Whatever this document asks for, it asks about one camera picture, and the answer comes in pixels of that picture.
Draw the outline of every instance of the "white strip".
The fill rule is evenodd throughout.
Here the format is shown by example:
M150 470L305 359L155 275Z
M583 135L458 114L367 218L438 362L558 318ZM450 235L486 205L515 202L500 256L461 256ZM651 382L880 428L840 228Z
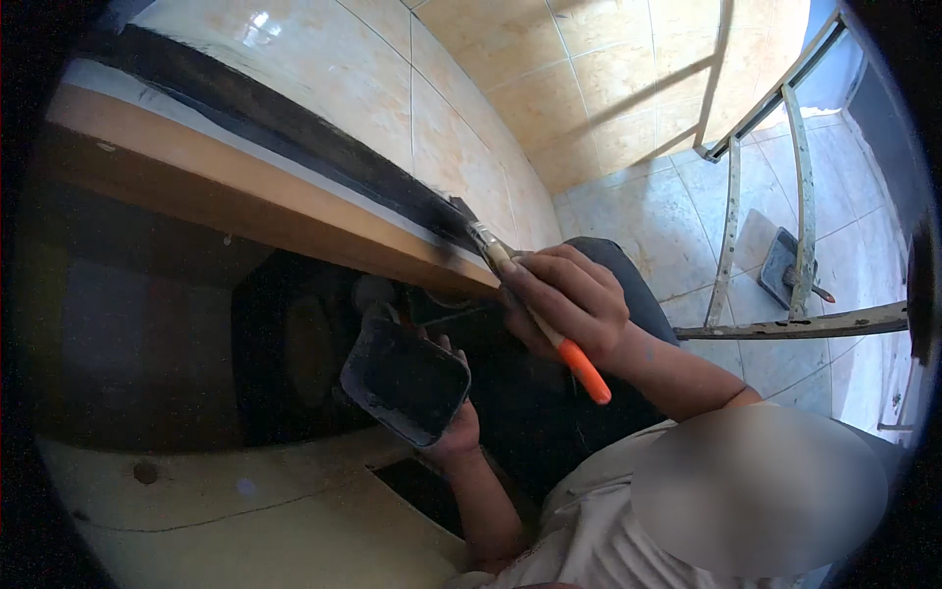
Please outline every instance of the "white strip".
M61 83L71 84L72 86L106 94L112 98L117 98L126 103L139 106L170 121L185 125L194 131L199 131L208 137L221 141L231 147L235 147L245 154L261 159L318 188L327 190L334 196L353 205L357 205L384 221L388 221L396 227L432 245L441 241L438 236L425 227L409 221L399 215L399 213L366 198L366 196L359 192L347 188L342 184L338 184L317 172L309 170L298 162L292 161L283 155L278 155L261 145L252 143L247 139L243 139L223 129L193 108L173 100L167 94L150 88L131 74L110 68L90 59L74 59L62 75ZM487 264L484 263L484 260L479 255L471 254L459 247L452 248L452 251L462 259L488 270Z

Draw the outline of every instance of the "blurred oval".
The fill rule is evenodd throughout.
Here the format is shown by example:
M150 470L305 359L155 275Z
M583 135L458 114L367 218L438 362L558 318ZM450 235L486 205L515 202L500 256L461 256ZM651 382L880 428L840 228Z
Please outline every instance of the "blurred oval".
M759 404L684 421L632 478L642 528L674 557L736 577L830 564L873 533L887 482L873 450L819 415Z

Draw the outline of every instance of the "metal ladder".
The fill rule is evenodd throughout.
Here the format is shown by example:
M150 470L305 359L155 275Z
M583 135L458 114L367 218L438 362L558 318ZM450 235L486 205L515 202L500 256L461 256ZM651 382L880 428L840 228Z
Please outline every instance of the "metal ladder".
M729 133L717 141L713 148L701 153L704 159L713 163L718 163L727 152L729 153L729 191L726 197L723 245L704 326L675 328L678 339L800 339L884 334L907 329L906 301L848 313L814 318L805 316L805 302L815 278L815 195L808 140L804 131L804 120L795 98L795 88L814 71L828 50L848 30L840 8L835 9L775 87L734 125ZM726 300L729 288L733 252L739 229L739 142L783 103L791 127L798 176L798 253L788 320L718 326L723 301Z

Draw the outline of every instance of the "paint tray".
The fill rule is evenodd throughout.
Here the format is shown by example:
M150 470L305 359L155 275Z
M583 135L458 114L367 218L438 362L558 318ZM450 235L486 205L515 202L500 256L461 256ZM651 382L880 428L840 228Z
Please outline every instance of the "paint tray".
M382 317L365 319L340 384L351 399L419 448L442 437L471 373L451 352Z
M798 239L785 227L779 227L769 246L762 270L759 271L758 282L783 309L788 309L791 303L791 286L783 284L782 277L785 276L785 270L789 266L795 266L797 261ZM818 260L815 260L814 275L817 274Z

